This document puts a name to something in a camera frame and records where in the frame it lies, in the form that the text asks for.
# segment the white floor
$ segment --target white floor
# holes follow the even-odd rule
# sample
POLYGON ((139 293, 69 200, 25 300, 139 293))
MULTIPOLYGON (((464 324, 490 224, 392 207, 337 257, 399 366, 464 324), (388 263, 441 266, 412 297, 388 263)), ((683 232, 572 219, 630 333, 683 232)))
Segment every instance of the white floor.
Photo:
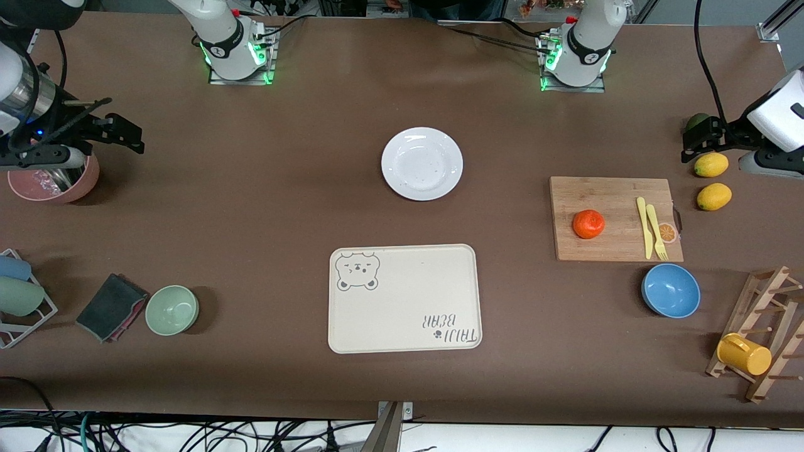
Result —
MULTIPOLYGON (((337 422, 343 425, 348 422, 337 422)), ((272 434, 274 424, 256 424, 260 434, 272 434)), ((294 435, 319 434, 326 429, 323 421, 304 424, 294 435)), ((455 425, 455 424, 407 424, 404 426, 400 452, 585 452, 591 449, 602 433, 603 427, 585 426, 546 426, 546 425, 455 425)), ((147 429, 130 427, 121 433, 120 439, 125 447, 133 452, 139 451, 178 451, 184 442, 197 430, 191 426, 176 426, 166 429, 147 429)), ((371 425, 357 426, 336 432, 340 445, 361 442, 371 430, 371 425)), ((250 427, 241 431, 250 433, 250 427)), ((709 429, 672 429, 679 452, 704 452, 709 439, 709 429)), ((0 429, 0 450, 33 450, 44 438, 45 433, 37 429, 0 429)), ((210 436, 210 440, 222 436, 210 436)), ((250 438, 246 443, 238 440, 225 441, 216 447, 219 452, 250 452, 257 450, 257 444, 250 438)), ((301 441, 283 442, 288 452, 301 441)), ((68 443, 68 450, 81 452, 81 448, 68 443)), ((324 441, 316 441, 303 451, 312 452, 324 441)), ((61 450, 53 439, 49 451, 61 450)), ((203 443, 194 451, 203 450, 203 443)), ((615 427, 609 433, 598 452, 663 452, 655 437, 655 429, 646 427, 615 427)), ((804 452, 804 432, 770 431, 754 429, 718 429, 712 445, 712 452, 804 452)))

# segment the lemon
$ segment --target lemon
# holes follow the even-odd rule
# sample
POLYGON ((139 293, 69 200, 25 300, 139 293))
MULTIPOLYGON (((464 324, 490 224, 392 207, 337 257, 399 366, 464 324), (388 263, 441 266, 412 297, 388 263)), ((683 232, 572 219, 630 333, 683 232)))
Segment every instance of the lemon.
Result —
POLYGON ((695 173, 702 178, 722 175, 726 168, 728 168, 728 158, 717 152, 705 154, 695 162, 695 173))
POLYGON ((732 190, 722 183, 706 186, 698 194, 698 207, 701 210, 717 210, 732 200, 732 190))

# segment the brown table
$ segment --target brown table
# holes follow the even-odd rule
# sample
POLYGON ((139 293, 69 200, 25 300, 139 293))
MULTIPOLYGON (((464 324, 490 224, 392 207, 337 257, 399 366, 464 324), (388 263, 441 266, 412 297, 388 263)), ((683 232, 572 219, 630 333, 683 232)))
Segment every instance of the brown table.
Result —
MULTIPOLYGON (((751 27, 702 34, 731 118, 784 74, 751 27)), ((427 421, 802 425, 804 386, 778 382, 754 405, 742 379, 704 375, 746 272, 804 265, 804 183, 741 173, 732 152, 718 180, 733 201, 694 209, 708 181, 679 162, 679 128, 714 104, 690 27, 624 27, 603 95, 540 92, 527 51, 418 20, 308 20, 263 88, 208 86, 191 36, 181 16, 110 13, 64 33, 68 89, 113 97, 102 112, 139 124, 147 150, 98 146, 100 185, 76 205, 0 191, 1 245, 61 309, 0 354, 0 374, 40 383, 57 409, 371 418, 376 401, 404 400, 427 421), (430 203, 401 199, 379 170, 386 141, 417 125, 450 134, 466 161, 430 203), (648 265, 558 262, 551 175, 669 179, 699 311, 651 313, 648 265), (328 348, 333 250, 441 243, 477 252, 479 347, 328 348), (198 323, 163 338, 141 317, 99 344, 73 321, 111 272, 193 288, 198 323)), ((42 43, 56 74, 55 41, 42 43)), ((12 386, 0 399, 38 406, 12 386)))

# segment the fruit sticker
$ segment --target fruit sticker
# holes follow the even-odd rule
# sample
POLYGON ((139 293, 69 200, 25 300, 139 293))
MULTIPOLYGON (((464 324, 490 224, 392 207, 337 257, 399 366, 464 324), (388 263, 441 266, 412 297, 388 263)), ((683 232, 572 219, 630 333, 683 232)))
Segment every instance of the fruit sticker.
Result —
POLYGON ((666 244, 674 243, 679 239, 679 232, 675 230, 675 226, 670 223, 661 223, 658 226, 658 233, 662 237, 662 241, 666 244))

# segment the cutting board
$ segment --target cutting board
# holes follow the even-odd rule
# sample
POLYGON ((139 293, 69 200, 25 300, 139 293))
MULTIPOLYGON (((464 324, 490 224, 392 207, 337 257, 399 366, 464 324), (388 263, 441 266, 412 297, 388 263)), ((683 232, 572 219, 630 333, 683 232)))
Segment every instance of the cutting board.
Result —
MULTIPOLYGON (((667 179, 554 176, 550 178, 550 196, 559 261, 658 262, 655 251, 650 260, 645 258, 645 241, 637 210, 639 196, 654 205, 660 224, 669 223, 678 229, 667 179), (586 209, 596 210, 605 218, 603 233, 590 240, 581 239, 572 230, 575 214, 586 209)), ((684 262, 681 239, 665 244, 665 248, 670 262, 684 262)))

